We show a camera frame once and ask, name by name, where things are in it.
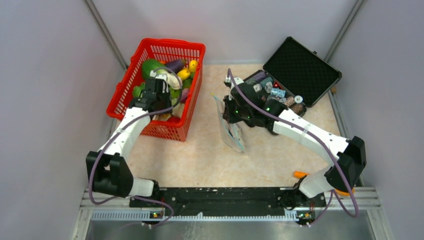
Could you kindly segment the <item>clear zip top bag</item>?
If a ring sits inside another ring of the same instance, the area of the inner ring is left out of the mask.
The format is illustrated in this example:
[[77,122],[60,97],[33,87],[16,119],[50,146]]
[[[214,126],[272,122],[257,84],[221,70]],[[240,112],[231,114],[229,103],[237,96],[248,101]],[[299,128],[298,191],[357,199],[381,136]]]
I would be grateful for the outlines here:
[[213,96],[217,108],[221,140],[234,151],[244,153],[246,148],[242,128],[237,123],[228,123],[224,119],[225,104],[223,100],[212,92],[210,94]]

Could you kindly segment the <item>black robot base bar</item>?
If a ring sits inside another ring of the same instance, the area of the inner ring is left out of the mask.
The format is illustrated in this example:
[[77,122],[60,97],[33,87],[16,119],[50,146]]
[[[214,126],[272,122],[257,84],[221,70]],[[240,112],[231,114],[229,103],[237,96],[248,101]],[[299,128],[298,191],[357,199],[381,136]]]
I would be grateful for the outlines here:
[[308,198],[292,187],[169,187],[154,191],[152,198],[170,205],[176,217],[282,216],[327,204],[322,193]]

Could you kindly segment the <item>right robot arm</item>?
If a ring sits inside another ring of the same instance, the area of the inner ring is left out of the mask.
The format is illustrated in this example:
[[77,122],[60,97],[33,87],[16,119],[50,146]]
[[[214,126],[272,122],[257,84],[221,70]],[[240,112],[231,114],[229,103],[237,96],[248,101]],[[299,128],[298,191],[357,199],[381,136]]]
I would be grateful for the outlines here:
[[248,84],[242,79],[224,81],[229,93],[224,96],[222,118],[229,125],[245,122],[270,133],[297,141],[327,162],[323,169],[301,177],[294,186],[293,200],[307,206],[317,195],[334,191],[354,195],[355,184],[366,166],[365,142],[327,132],[303,119],[287,101],[271,95],[271,84]]

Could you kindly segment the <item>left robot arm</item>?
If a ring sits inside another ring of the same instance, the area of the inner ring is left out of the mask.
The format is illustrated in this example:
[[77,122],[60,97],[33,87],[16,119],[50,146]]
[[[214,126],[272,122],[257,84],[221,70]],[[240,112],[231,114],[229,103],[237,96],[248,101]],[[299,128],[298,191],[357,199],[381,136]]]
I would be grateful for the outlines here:
[[127,158],[138,136],[149,125],[154,115],[172,110],[168,78],[159,74],[145,80],[139,97],[131,100],[124,117],[109,140],[98,151],[86,156],[89,191],[114,197],[141,196],[149,207],[160,202],[155,181],[133,176]]

